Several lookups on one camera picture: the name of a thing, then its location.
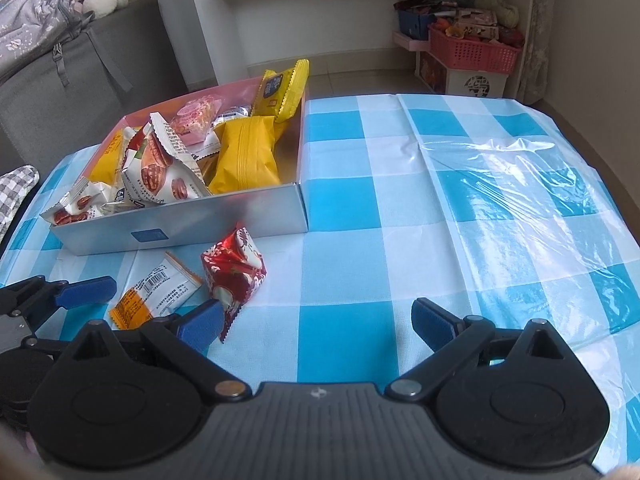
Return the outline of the small red white candy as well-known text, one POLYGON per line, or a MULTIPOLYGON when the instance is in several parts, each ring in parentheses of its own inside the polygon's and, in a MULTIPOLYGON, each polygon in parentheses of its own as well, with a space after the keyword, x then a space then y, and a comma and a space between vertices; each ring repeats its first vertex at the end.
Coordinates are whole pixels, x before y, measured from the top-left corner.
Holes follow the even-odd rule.
POLYGON ((262 253, 246 226, 238 223, 222 240, 201 253, 210 296, 222 304, 224 342, 236 317, 257 292, 267 275, 262 253))

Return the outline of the white nut packet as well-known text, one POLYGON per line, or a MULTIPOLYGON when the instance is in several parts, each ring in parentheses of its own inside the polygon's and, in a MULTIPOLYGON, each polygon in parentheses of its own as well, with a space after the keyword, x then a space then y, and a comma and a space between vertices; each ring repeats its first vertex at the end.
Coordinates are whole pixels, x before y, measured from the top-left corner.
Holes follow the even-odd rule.
POLYGON ((122 186, 93 182, 82 177, 40 217, 51 226, 102 218, 119 212, 124 198, 125 189, 122 186))

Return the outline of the white brown nut bag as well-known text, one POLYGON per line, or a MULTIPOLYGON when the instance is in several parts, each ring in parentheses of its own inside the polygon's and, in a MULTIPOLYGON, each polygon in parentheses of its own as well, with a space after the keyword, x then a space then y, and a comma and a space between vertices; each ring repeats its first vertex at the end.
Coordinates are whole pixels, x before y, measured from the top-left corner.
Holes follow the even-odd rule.
POLYGON ((131 139, 120 175, 126 199, 137 207, 210 195, 198 164, 159 112, 131 139))

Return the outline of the pink candy packet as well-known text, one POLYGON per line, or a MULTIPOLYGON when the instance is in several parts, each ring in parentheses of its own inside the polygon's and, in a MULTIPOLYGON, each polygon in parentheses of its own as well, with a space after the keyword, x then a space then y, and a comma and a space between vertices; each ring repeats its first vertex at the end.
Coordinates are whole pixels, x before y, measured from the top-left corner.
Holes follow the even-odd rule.
POLYGON ((221 104, 221 99, 216 96, 202 96, 189 101, 171 119, 170 128, 185 146, 199 144, 205 140, 221 104))

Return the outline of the yellow blue cookie pack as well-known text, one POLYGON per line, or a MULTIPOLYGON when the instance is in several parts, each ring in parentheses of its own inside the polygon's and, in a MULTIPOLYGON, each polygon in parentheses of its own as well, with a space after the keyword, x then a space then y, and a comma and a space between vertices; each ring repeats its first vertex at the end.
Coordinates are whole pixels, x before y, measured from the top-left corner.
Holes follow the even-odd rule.
POLYGON ((299 106, 306 90, 310 62, 297 60, 293 67, 282 72, 266 70, 252 105, 253 116, 271 116, 275 122, 287 122, 299 106))

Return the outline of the white orange flat packet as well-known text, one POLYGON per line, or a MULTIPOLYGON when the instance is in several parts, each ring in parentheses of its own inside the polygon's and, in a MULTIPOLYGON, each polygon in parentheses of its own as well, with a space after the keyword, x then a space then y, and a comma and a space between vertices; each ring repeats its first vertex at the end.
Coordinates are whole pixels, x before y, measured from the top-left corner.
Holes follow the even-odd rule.
POLYGON ((202 279, 170 252, 128 289, 108 314, 118 330, 135 330, 152 318, 175 313, 203 285, 202 279))

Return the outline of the yellow pillow snack pack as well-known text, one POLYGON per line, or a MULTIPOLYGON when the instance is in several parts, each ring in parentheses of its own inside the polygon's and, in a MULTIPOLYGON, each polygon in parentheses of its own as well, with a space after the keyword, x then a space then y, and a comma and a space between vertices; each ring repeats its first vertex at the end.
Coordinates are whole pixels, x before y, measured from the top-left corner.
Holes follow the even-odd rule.
POLYGON ((117 130, 91 169, 88 180, 114 186, 120 173, 120 168, 122 168, 122 160, 126 154, 128 144, 135 134, 136 130, 131 127, 117 130))

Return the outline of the grey checkered cushion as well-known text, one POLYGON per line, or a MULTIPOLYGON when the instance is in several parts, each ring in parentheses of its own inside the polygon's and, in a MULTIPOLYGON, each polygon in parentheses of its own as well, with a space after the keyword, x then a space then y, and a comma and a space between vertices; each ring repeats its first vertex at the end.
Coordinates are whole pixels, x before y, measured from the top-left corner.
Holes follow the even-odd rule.
POLYGON ((0 178, 0 240, 6 237, 12 221, 40 180, 39 171, 32 165, 18 167, 0 178))

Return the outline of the yellow striped snack pack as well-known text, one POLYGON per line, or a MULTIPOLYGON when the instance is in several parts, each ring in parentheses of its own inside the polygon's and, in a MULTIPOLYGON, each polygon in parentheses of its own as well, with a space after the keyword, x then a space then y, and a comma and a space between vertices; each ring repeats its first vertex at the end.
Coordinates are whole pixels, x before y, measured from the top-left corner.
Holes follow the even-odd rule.
POLYGON ((281 184, 274 148, 288 128, 274 116, 250 116, 215 128, 220 141, 216 170, 207 185, 212 194, 270 188, 281 184))

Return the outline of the grey sofa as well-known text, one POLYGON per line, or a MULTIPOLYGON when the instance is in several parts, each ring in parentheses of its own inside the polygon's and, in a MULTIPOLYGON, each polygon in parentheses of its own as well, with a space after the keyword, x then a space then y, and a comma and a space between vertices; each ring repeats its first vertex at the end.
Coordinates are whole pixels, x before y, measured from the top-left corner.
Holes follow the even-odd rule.
POLYGON ((45 177, 61 159, 101 143, 122 116, 186 93, 156 0, 92 22, 62 45, 67 84, 51 52, 1 85, 1 171, 45 177))

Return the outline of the white black snack packet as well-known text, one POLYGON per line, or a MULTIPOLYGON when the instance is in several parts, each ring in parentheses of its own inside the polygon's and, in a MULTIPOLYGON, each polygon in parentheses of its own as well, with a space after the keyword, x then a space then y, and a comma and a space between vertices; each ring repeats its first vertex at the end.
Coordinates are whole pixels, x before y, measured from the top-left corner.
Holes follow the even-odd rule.
POLYGON ((230 122, 230 120, 235 120, 239 118, 250 117, 250 112, 252 109, 248 105, 244 106, 232 106, 228 108, 228 110, 224 110, 220 112, 212 122, 212 127, 217 128, 219 125, 224 124, 225 122, 230 122))

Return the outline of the grey patterned backpack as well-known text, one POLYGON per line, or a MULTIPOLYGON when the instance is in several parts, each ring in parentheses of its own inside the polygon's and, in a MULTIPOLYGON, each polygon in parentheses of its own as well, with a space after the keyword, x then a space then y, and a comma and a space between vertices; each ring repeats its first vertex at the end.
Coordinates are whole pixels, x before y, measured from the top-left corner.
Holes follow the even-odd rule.
POLYGON ((68 86, 63 46, 85 34, 111 78, 123 92, 132 83, 96 39, 92 14, 74 10, 73 0, 1 0, 1 80, 7 81, 28 64, 47 53, 58 79, 68 86))

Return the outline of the white storage box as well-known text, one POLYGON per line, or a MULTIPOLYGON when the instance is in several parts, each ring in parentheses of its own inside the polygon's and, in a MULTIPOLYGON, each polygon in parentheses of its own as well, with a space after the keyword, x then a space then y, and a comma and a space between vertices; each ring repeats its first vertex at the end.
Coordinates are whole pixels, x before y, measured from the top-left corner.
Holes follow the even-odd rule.
POLYGON ((431 92, 447 96, 501 99, 508 75, 482 70, 455 70, 430 52, 416 52, 416 76, 431 92))

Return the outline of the red plastic basket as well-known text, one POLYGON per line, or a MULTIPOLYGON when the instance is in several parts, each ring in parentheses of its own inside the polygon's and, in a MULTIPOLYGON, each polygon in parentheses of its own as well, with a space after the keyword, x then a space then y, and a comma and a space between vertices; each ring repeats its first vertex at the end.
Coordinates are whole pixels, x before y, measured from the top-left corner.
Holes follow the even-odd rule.
POLYGON ((481 42, 448 37, 430 26, 431 54, 453 70, 475 70, 510 75, 521 50, 500 42, 481 42))

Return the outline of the white plush toy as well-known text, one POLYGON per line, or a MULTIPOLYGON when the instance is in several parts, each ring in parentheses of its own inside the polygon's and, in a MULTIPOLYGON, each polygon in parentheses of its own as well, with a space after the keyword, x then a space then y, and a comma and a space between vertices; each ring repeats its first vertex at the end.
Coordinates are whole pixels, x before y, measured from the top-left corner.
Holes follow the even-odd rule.
POLYGON ((105 18, 117 10, 126 8, 128 0, 73 0, 75 11, 82 14, 92 14, 95 20, 105 18))

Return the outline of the white shelf unit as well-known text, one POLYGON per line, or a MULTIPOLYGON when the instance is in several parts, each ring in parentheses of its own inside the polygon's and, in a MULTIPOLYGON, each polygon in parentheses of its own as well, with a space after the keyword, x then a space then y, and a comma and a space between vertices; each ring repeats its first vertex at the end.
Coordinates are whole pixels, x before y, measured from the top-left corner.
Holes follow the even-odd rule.
MULTIPOLYGON (((194 0, 218 84, 308 58, 314 74, 401 70, 412 58, 394 44, 400 0, 194 0)), ((533 0, 506 0, 527 32, 533 0)))

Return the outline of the blue plastic bin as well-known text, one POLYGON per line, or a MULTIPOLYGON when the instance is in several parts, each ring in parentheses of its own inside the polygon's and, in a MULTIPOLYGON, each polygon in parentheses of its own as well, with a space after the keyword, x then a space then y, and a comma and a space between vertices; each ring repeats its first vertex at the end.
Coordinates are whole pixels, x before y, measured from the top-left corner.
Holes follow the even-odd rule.
POLYGON ((428 4, 398 2, 394 8, 402 34, 415 40, 430 38, 430 26, 437 21, 437 16, 428 4))

